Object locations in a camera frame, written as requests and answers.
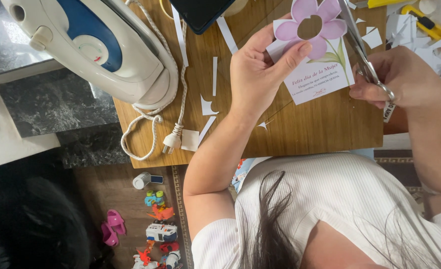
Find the flower petal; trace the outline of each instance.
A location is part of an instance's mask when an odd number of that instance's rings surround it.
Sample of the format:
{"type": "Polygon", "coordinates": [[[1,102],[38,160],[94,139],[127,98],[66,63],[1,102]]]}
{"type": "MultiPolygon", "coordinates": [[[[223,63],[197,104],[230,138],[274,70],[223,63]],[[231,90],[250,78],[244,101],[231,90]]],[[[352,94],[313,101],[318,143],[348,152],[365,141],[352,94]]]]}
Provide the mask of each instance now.
{"type": "Polygon", "coordinates": [[[333,19],[323,24],[320,36],[326,39],[337,39],[347,33],[347,24],[343,20],[333,19]]]}
{"type": "Polygon", "coordinates": [[[317,0],[297,0],[292,4],[292,18],[301,23],[305,18],[317,13],[317,9],[317,0]]]}
{"type": "Polygon", "coordinates": [[[286,21],[277,27],[275,37],[282,41],[289,41],[297,36],[298,23],[295,21],[286,21]]]}
{"type": "Polygon", "coordinates": [[[340,14],[340,11],[342,10],[338,0],[323,0],[316,15],[319,15],[323,23],[325,23],[335,19],[340,14]]]}
{"type": "Polygon", "coordinates": [[[307,56],[312,60],[322,58],[327,52],[327,42],[320,36],[308,40],[312,44],[312,51],[307,56]]]}
{"type": "Polygon", "coordinates": [[[287,43],[287,45],[285,45],[285,47],[283,48],[282,54],[287,52],[291,47],[295,46],[295,44],[297,44],[300,41],[302,41],[302,39],[300,39],[299,37],[297,37],[296,39],[292,39],[289,43],[287,43]]]}

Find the wooden floor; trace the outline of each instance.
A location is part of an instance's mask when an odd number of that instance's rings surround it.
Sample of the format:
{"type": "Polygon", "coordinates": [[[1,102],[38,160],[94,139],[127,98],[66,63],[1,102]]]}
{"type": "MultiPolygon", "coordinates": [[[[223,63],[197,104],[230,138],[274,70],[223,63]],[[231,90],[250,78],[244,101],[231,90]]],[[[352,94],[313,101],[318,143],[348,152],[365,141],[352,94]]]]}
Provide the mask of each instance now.
{"type": "MultiPolygon", "coordinates": [[[[171,167],[134,169],[132,164],[106,165],[98,167],[76,168],[74,174],[89,213],[98,229],[106,220],[108,209],[117,210],[125,221],[127,235],[118,235],[119,245],[113,247],[113,265],[116,269],[132,268],[136,248],[143,251],[146,244],[146,228],[154,220],[146,215],[151,211],[144,204],[148,190],[164,191],[167,206],[175,201],[169,184],[172,184],[171,167]],[[141,172],[164,176],[164,184],[151,183],[143,190],[132,186],[132,180],[141,172]]],[[[151,257],[159,261],[161,252],[156,243],[151,257]]]]}

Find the wooden table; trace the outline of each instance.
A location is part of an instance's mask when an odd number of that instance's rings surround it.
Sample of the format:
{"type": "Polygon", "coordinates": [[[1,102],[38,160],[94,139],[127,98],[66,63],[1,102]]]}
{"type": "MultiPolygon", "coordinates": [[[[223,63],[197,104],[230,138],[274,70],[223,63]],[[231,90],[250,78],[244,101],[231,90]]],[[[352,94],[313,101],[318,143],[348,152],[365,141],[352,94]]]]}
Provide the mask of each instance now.
{"type": "MultiPolygon", "coordinates": [[[[174,22],[162,12],[159,2],[141,0],[152,16],[160,31],[164,34],[176,62],[181,66],[181,52],[176,37],[174,22]]],[[[272,20],[290,11],[292,0],[250,0],[246,7],[236,15],[227,17],[226,21],[235,41],[240,48],[258,29],[272,20]]],[[[136,4],[130,8],[146,25],[149,25],[144,14],[136,4]]],[[[385,40],[385,7],[375,9],[352,10],[354,18],[362,18],[357,26],[360,34],[365,35],[366,26],[375,26],[385,40]]],[[[186,110],[183,118],[184,129],[202,131],[210,116],[203,116],[200,94],[206,101],[212,102],[212,110],[219,111],[217,119],[207,132],[212,133],[220,121],[227,115],[231,102],[229,64],[231,53],[224,41],[217,24],[214,23],[202,35],[187,30],[187,57],[189,67],[186,70],[188,93],[186,110]],[[218,57],[217,96],[212,96],[212,62],[218,57]]],[[[384,50],[378,46],[367,52],[384,50]]],[[[353,66],[356,59],[347,46],[353,66]]],[[[266,131],[255,127],[243,157],[284,156],[332,152],[368,147],[379,147],[383,143],[382,111],[365,101],[351,99],[349,89],[319,97],[298,106],[292,101],[287,88],[282,84],[272,106],[262,115],[259,123],[272,121],[266,131]]],[[[171,155],[163,154],[164,137],[171,133],[179,116],[182,85],[174,102],[166,107],[161,115],[164,122],[157,125],[158,144],[152,156],[143,162],[132,160],[134,168],[187,164],[194,152],[176,149],[171,155]]],[[[117,114],[123,131],[129,123],[139,116],[130,104],[114,99],[117,114]]],[[[144,156],[152,146],[152,122],[141,120],[133,128],[127,139],[129,149],[138,156],[144,156]]]]}

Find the white ribbed shirt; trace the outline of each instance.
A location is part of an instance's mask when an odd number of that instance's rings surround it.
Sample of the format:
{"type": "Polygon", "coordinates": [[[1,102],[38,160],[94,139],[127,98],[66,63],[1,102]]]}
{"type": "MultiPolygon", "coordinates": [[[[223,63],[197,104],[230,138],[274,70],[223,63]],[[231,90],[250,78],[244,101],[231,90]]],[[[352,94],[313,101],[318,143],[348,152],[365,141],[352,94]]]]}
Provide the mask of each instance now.
{"type": "Polygon", "coordinates": [[[193,240],[196,269],[239,268],[243,238],[247,232],[252,238],[260,222],[262,179],[272,171],[263,193],[278,179],[280,171],[285,171],[273,200],[292,191],[291,204],[279,224],[300,258],[310,231],[321,220],[375,263],[388,268],[391,263],[382,254],[402,265],[397,245],[408,250],[413,263],[422,265],[419,257],[433,268],[438,261],[441,263],[441,214],[425,220],[405,187],[372,160],[351,153],[329,153],[273,158],[252,168],[235,202],[236,219],[212,222],[193,240]]]}

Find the green stem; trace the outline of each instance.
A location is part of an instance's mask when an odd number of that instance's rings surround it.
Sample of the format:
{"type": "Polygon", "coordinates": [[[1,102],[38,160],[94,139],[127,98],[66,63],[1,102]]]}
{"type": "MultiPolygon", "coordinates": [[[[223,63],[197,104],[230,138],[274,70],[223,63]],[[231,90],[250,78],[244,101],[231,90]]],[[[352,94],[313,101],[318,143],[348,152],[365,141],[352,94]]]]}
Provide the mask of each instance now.
{"type": "Polygon", "coordinates": [[[332,48],[333,52],[335,52],[335,55],[337,55],[337,58],[338,58],[339,61],[340,61],[340,65],[341,65],[342,68],[343,68],[343,73],[345,73],[345,78],[347,79],[347,84],[350,85],[350,82],[349,82],[349,80],[348,80],[348,76],[347,76],[347,69],[345,68],[345,65],[342,63],[342,59],[340,59],[340,56],[338,55],[337,51],[333,48],[333,46],[332,46],[332,44],[330,43],[330,41],[329,41],[328,39],[326,39],[326,38],[324,38],[324,39],[325,39],[325,41],[327,41],[327,43],[330,45],[330,47],[332,48]]]}

